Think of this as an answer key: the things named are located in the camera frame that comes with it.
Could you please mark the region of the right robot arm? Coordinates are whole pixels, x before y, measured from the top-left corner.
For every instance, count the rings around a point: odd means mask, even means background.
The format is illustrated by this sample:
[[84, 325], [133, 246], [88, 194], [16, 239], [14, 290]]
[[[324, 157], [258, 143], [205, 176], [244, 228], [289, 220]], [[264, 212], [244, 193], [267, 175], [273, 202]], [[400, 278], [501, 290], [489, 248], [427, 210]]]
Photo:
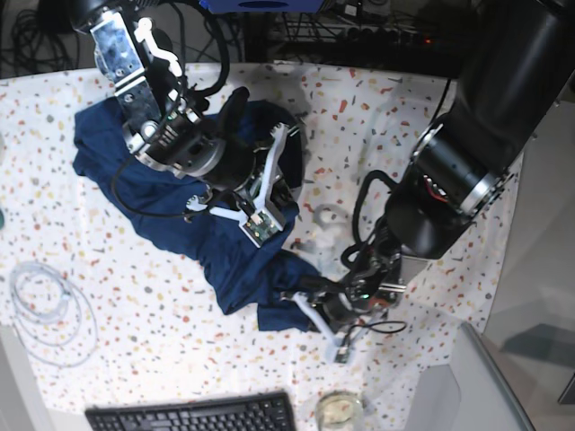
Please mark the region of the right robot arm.
[[229, 53], [219, 27], [214, 29], [221, 69], [207, 88], [189, 86], [185, 59], [160, 40], [154, 21], [141, 15], [148, 1], [69, 1], [75, 31], [95, 43], [97, 67], [112, 83], [125, 117], [127, 146], [133, 159], [178, 179], [192, 177], [208, 187], [204, 198], [190, 198], [186, 216], [200, 212], [235, 220], [241, 227], [283, 230], [281, 206], [290, 201], [282, 190], [279, 159], [288, 124], [271, 125], [261, 144], [239, 135], [250, 93], [239, 87], [214, 118], [206, 117], [208, 99], [226, 84]]

